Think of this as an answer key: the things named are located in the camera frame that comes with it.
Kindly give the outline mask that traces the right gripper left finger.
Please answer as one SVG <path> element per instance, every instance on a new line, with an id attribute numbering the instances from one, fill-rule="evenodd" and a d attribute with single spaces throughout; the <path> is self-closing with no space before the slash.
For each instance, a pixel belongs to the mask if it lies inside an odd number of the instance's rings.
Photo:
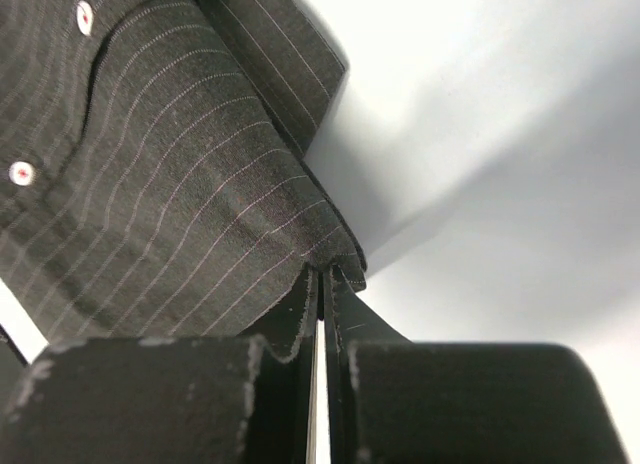
<path id="1" fill-rule="evenodd" d="M 233 337 L 48 346 L 1 415 L 5 463 L 311 463 L 318 276 Z"/>

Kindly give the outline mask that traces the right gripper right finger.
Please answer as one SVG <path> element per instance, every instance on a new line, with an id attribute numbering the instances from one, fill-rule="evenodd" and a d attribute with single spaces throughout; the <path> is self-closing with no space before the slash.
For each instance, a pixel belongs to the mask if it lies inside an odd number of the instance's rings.
<path id="1" fill-rule="evenodd" d="M 413 342 L 322 276 L 335 463 L 624 463 L 589 368 L 547 343 Z"/>

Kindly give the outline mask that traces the dark striped long sleeve shirt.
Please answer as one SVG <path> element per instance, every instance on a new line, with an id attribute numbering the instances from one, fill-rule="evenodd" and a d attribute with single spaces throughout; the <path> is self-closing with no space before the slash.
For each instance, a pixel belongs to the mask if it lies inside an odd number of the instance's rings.
<path id="1" fill-rule="evenodd" d="M 345 68 L 296 0 L 1 0 L 1 279 L 50 343 L 234 335 L 366 260 L 304 161 Z"/>

